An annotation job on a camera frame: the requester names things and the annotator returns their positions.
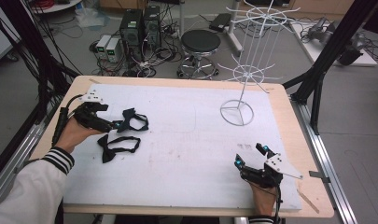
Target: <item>cardboard box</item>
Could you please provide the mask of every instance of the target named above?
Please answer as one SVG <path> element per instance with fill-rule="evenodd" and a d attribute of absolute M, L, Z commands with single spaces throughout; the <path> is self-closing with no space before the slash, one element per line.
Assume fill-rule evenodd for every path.
<path fill-rule="evenodd" d="M 103 8 L 113 9 L 144 9 L 147 6 L 147 0 L 100 0 L 100 5 Z"/>

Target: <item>floor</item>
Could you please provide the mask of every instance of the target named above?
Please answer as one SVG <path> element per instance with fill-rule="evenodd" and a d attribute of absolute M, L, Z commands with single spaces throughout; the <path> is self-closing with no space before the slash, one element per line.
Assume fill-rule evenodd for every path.
<path fill-rule="evenodd" d="M 230 0 L 200 1 L 190 0 L 185 5 L 186 29 L 206 28 L 214 13 L 227 12 Z M 173 8 L 173 15 L 178 9 Z M 96 28 L 78 28 L 75 12 L 67 9 L 48 15 L 51 26 L 60 31 L 55 39 L 59 47 L 69 57 L 81 73 L 90 75 L 97 72 L 95 57 L 89 52 L 89 45 L 102 34 L 113 34 L 119 28 L 118 13 L 107 14 L 105 26 Z M 236 29 L 238 37 L 243 37 Z M 378 35 L 364 32 L 370 39 Z M 210 58 L 223 66 L 234 66 L 231 58 L 233 47 L 223 34 L 219 35 L 222 43 L 217 54 Z M 55 49 L 49 39 L 45 39 L 51 52 Z M 284 83 L 304 73 L 311 66 L 311 61 L 301 48 L 299 40 L 286 30 L 281 32 L 272 61 L 275 67 L 270 69 L 267 82 Z M 154 78 L 177 78 L 178 62 L 165 63 L 157 67 Z M 214 80 L 226 80 L 231 72 L 220 69 Z M 37 84 L 27 72 L 23 62 L 9 60 L 0 62 L 0 153 L 14 133 L 20 128 L 36 104 Z M 287 93 L 293 93 L 298 87 L 292 87 Z M 343 190 L 355 213 L 358 223 L 378 223 L 378 65 L 375 67 L 332 66 L 328 71 L 322 92 L 319 113 L 319 131 Z M 69 214 L 66 223 L 90 223 L 93 215 Z M 165 223 L 178 223 L 178 217 L 164 219 Z M 341 223 L 338 214 L 332 218 L 289 218 L 287 223 Z"/>

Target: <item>computer tower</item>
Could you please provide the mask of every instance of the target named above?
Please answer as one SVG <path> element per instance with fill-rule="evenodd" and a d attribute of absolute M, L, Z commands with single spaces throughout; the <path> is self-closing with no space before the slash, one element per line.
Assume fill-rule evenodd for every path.
<path fill-rule="evenodd" d="M 161 22 L 160 7 L 149 6 L 145 8 L 145 28 L 147 33 L 147 44 L 155 50 L 161 47 Z"/>
<path fill-rule="evenodd" d="M 128 62 L 143 61 L 142 49 L 145 40 L 145 25 L 142 9 L 126 9 L 119 26 L 124 53 Z"/>

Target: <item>desk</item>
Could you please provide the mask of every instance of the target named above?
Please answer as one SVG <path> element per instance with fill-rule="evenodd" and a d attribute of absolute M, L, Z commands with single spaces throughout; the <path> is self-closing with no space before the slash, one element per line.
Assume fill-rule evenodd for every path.
<path fill-rule="evenodd" d="M 219 90 L 241 90 L 242 85 L 235 82 L 219 82 L 204 80 L 181 79 L 146 79 L 132 77 L 77 77 L 71 89 L 63 99 L 62 105 L 73 96 L 86 92 L 91 84 L 114 84 L 129 86 L 179 87 Z M 296 119 L 285 89 L 279 84 L 263 84 L 269 91 L 269 99 L 275 117 L 283 146 L 290 162 L 303 174 L 304 179 L 296 181 L 300 194 L 302 210 L 297 212 L 282 212 L 281 217 L 332 217 L 333 209 L 320 179 L 309 176 L 308 171 L 317 171 L 314 160 L 305 142 L 301 127 Z M 247 87 L 248 91 L 261 91 L 259 87 Z M 55 116 L 42 139 L 39 141 L 31 159 L 43 157 L 49 150 L 50 139 L 53 135 L 57 116 Z M 239 208 L 185 208 L 185 207 L 152 207 L 152 206 L 123 206 L 101 204 L 66 204 L 68 213 L 96 213 L 96 214 L 146 214 L 169 216 L 219 216 L 219 217 L 247 217 L 252 215 L 250 209 Z"/>

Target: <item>chair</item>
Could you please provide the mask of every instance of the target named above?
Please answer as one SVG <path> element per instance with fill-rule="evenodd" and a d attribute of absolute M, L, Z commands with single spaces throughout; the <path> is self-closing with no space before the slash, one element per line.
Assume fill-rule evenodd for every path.
<path fill-rule="evenodd" d="M 180 64 L 176 72 L 178 77 L 212 79 L 212 76 L 218 75 L 214 63 L 205 58 L 216 53 L 220 46 L 220 38 L 216 34 L 206 30 L 187 31 L 182 35 L 181 43 L 189 56 Z"/>

